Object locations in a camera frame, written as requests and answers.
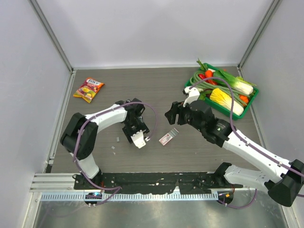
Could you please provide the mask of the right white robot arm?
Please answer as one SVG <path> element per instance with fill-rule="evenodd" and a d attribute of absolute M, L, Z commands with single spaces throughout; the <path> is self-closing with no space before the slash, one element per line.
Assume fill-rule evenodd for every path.
<path fill-rule="evenodd" d="M 173 102 L 165 117 L 169 124 L 192 126 L 208 142 L 235 153 L 258 169 L 242 169 L 224 162 L 214 176 L 217 186 L 224 188 L 231 183 L 252 187 L 285 207 L 292 206 L 298 197 L 304 185 L 304 163 L 298 159 L 289 161 L 261 147 L 229 122 L 216 118 L 204 101 Z"/>

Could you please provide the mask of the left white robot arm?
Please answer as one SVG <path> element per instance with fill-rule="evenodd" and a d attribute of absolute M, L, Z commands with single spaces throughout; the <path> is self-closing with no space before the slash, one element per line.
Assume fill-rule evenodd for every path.
<path fill-rule="evenodd" d="M 60 144 L 73 156 L 73 161 L 85 178 L 85 185 L 90 189 L 102 186 L 102 171 L 92 155 L 97 134 L 114 124 L 122 123 L 128 142 L 139 149 L 144 147 L 149 140 L 145 134 L 150 131 L 142 118 L 144 110 L 144 104 L 135 98 L 131 101 L 118 101 L 94 114 L 76 113 L 71 117 L 62 133 Z"/>

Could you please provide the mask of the red staple box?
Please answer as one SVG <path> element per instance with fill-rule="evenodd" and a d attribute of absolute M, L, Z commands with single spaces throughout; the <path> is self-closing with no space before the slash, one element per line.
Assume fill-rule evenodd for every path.
<path fill-rule="evenodd" d="M 171 141 L 176 135 L 178 135 L 179 131 L 176 128 L 172 128 L 168 133 L 166 133 L 159 142 L 165 146 L 169 141 Z"/>

